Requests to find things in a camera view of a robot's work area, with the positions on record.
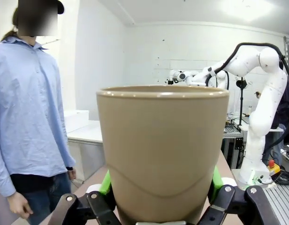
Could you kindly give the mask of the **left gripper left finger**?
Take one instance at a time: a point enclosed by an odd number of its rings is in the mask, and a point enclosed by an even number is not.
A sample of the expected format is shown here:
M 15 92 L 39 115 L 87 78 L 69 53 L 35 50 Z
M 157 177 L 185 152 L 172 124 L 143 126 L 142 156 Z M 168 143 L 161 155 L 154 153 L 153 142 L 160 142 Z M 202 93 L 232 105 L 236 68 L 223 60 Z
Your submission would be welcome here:
M 64 194 L 53 211 L 49 225 L 85 225 L 95 219 L 99 225 L 121 224 L 114 210 L 116 202 L 107 172 L 103 182 L 93 191 L 86 191 L 82 197 Z

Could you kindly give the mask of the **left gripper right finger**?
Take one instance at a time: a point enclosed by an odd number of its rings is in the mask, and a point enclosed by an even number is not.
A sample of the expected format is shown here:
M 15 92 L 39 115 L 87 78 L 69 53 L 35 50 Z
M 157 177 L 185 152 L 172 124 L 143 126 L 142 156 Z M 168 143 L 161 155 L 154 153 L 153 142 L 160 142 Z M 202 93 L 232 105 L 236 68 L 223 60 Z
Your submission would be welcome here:
M 279 225 L 265 191 L 260 186 L 245 190 L 224 185 L 219 170 L 214 169 L 208 192 L 210 206 L 199 220 L 199 225 L 222 225 L 226 215 L 235 214 L 244 225 Z

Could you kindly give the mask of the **person's right hand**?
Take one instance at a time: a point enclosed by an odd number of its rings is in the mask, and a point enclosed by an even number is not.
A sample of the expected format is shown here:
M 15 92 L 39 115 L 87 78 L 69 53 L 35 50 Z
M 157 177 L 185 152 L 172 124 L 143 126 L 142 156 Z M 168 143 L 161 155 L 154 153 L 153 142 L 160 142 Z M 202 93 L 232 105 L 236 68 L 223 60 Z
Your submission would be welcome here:
M 23 219 L 28 219 L 33 214 L 27 199 L 20 193 L 15 192 L 7 197 L 9 207 L 12 213 L 19 215 Z

